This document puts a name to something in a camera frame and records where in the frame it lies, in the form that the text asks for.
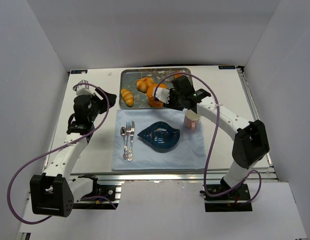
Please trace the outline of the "orange cylindrical cake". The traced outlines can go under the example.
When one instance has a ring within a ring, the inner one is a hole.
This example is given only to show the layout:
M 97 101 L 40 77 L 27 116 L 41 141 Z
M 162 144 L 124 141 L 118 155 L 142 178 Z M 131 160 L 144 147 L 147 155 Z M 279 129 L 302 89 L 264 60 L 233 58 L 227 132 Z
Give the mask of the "orange cylindrical cake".
M 161 108 L 163 107 L 163 102 L 154 100 L 153 96 L 153 90 L 158 86 L 157 83 L 152 84 L 148 89 L 147 89 L 147 97 L 148 97 L 148 103 L 151 107 L 153 108 Z

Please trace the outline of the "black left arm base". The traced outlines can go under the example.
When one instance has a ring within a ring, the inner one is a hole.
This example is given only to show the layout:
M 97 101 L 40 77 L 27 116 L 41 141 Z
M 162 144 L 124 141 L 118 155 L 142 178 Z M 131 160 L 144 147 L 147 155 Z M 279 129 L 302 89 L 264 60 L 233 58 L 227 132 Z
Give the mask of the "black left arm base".
M 69 181 L 74 195 L 73 209 L 76 210 L 115 210 L 118 206 L 116 186 L 100 184 L 93 175 L 80 175 Z

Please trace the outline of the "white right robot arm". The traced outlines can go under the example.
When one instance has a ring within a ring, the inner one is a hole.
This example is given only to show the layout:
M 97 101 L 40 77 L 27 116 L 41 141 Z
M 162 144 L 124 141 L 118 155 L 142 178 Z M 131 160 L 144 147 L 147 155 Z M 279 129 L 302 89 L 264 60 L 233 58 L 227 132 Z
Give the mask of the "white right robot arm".
M 215 130 L 222 129 L 233 140 L 233 162 L 221 179 L 222 193 L 239 188 L 252 168 L 269 152 L 265 125 L 260 120 L 247 120 L 228 110 L 217 100 L 211 88 L 195 90 L 187 75 L 172 81 L 171 89 L 156 89 L 153 96 L 166 108 L 192 110 L 215 123 Z

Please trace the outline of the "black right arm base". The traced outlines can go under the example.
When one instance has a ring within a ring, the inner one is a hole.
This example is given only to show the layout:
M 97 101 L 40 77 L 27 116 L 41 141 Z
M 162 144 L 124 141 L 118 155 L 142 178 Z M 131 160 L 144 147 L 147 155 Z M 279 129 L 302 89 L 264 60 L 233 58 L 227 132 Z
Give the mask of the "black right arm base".
M 247 184 L 243 184 L 237 190 L 225 195 L 211 197 L 204 190 L 199 192 L 204 198 L 205 211 L 207 213 L 221 212 L 251 212 L 250 192 Z

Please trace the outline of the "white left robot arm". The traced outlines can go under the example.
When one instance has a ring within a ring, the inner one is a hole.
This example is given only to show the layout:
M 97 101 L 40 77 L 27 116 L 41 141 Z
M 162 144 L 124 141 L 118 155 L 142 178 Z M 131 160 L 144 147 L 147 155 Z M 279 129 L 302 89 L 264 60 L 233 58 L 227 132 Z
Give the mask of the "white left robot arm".
M 71 172 L 92 138 L 95 119 L 113 107 L 117 97 L 98 88 L 91 92 L 87 85 L 78 86 L 75 91 L 77 96 L 74 112 L 68 120 L 65 147 L 58 150 L 41 175 L 34 175 L 30 180 L 32 210 L 37 215 L 67 217 L 75 202 L 101 191 L 97 177 L 71 178 Z

